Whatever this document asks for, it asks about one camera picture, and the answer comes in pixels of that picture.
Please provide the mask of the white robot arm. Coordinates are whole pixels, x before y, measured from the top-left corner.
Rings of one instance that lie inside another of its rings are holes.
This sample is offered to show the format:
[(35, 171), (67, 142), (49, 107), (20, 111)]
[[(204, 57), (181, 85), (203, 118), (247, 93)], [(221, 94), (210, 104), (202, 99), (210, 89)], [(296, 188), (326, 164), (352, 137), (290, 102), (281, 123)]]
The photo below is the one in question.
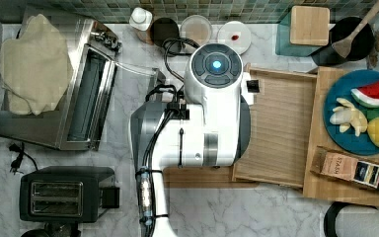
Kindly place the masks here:
[(182, 92), (158, 85), (130, 116), (142, 237), (178, 237), (165, 196), (166, 168), (228, 167), (244, 154), (253, 103), (248, 79), (234, 49), (208, 43), (190, 56)]

